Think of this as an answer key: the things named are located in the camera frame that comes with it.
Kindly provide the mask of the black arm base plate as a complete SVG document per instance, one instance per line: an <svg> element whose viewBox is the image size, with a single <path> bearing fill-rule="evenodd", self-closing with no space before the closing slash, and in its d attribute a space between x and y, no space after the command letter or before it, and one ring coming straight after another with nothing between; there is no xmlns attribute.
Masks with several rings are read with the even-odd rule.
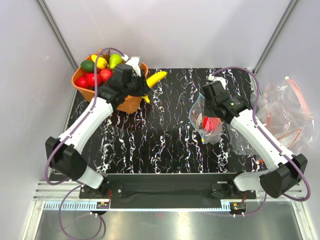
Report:
<svg viewBox="0 0 320 240"><path fill-rule="evenodd" d="M235 173L143 173L108 174L98 189L84 186L81 199L128 199L130 197L196 196L213 199L255 199L251 191L241 192L233 185Z"/></svg>

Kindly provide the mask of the clear blue zip top bag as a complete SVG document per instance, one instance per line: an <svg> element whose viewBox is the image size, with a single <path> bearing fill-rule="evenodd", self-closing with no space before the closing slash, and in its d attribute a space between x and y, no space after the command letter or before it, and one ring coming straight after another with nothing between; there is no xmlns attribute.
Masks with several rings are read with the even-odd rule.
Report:
<svg viewBox="0 0 320 240"><path fill-rule="evenodd" d="M223 125L219 118L205 116L205 98L200 93L189 111L189 121L201 137L203 144L216 144L220 141Z"/></svg>

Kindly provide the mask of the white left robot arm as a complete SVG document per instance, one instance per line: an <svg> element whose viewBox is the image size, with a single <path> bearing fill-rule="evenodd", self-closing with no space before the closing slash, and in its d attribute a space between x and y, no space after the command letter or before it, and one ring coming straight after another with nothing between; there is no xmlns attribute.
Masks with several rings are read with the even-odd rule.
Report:
<svg viewBox="0 0 320 240"><path fill-rule="evenodd" d="M85 112L59 137L49 137L45 142L47 162L44 169L46 182L48 169L65 175L67 179L90 187L90 192L97 198L108 193L104 177L89 167L82 157L82 151L89 138L100 124L110 117L125 102L128 96L147 98L148 91L155 84L142 73L138 58L133 57L118 64L113 75L101 86L95 85L94 97Z"/></svg>

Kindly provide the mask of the yellow toy banana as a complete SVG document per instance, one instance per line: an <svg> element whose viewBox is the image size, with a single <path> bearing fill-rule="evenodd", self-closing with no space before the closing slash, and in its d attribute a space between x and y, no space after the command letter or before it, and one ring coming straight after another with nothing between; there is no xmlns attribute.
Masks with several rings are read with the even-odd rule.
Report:
<svg viewBox="0 0 320 240"><path fill-rule="evenodd" d="M160 80L167 76L166 71L159 71L150 77L146 78L142 76L139 80L139 96L145 100L146 103L150 104L151 101L148 96L148 92L152 89Z"/></svg>

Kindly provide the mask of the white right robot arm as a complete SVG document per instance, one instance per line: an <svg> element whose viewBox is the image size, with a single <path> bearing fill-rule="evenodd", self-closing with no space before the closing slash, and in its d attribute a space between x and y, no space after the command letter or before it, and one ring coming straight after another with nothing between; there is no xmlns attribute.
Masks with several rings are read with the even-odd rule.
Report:
<svg viewBox="0 0 320 240"><path fill-rule="evenodd" d="M241 96L230 97L220 81L202 87L204 112L221 119L238 131L262 158L267 169L238 174L227 185L228 195L239 198L245 191L265 191L278 198L302 180L307 166L303 154L295 155L281 144L259 121L252 107Z"/></svg>

